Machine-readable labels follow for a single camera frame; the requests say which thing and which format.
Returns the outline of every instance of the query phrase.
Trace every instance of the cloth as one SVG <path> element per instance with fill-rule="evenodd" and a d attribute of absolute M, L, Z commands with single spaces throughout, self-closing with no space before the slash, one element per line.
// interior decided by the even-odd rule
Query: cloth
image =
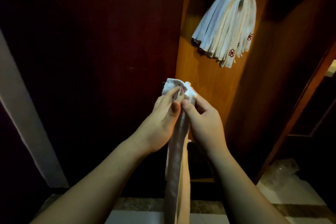
<path fill-rule="evenodd" d="M 250 48 L 256 11 L 255 0 L 215 0 L 192 39 L 221 67 L 230 68 Z"/>
<path fill-rule="evenodd" d="M 183 87 L 184 98 L 195 104 L 197 94 L 188 82 L 167 79 L 162 95 L 176 86 Z M 174 132 L 168 143 L 166 168 L 166 193 L 164 200 L 165 224 L 189 224 L 190 218 L 190 174 L 188 166 L 189 118 L 181 109 Z"/>

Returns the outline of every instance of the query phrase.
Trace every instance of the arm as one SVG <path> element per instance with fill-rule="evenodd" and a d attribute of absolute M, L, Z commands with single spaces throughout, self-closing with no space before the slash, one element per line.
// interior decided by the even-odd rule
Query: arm
<path fill-rule="evenodd" d="M 170 139 L 181 110 L 182 97 L 172 103 L 178 91 L 176 87 L 159 97 L 131 137 L 31 223 L 104 223 L 135 168 Z"/>
<path fill-rule="evenodd" d="M 204 150 L 215 179 L 221 184 L 230 223 L 288 224 L 230 154 L 218 111 L 199 95 L 195 107 L 187 100 L 181 105 L 190 118 L 193 138 Z"/>

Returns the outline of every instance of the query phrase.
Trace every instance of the red embroidered logo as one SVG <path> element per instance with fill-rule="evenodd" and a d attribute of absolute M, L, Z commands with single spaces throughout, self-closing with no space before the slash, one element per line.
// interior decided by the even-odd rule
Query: red embroidered logo
<path fill-rule="evenodd" d="M 233 57 L 235 55 L 236 51 L 234 49 L 229 51 L 229 56 Z"/>

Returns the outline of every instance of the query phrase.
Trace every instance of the right hand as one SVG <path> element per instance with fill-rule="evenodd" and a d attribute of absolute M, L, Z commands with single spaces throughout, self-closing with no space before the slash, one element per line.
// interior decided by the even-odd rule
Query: right hand
<path fill-rule="evenodd" d="M 206 154 L 227 150 L 224 128 L 218 111 L 197 95 L 195 106 L 183 99 L 181 105 L 191 122 L 191 133 Z"/>

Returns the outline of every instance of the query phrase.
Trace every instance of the left hand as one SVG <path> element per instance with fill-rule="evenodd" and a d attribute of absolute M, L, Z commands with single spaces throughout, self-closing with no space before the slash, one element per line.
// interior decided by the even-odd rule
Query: left hand
<path fill-rule="evenodd" d="M 182 95 L 172 102 L 174 95 L 179 91 L 177 86 L 160 96 L 154 105 L 152 113 L 142 122 L 133 134 L 135 140 L 141 144 L 146 153 L 160 150 L 173 134 L 175 123 L 181 112 Z"/>

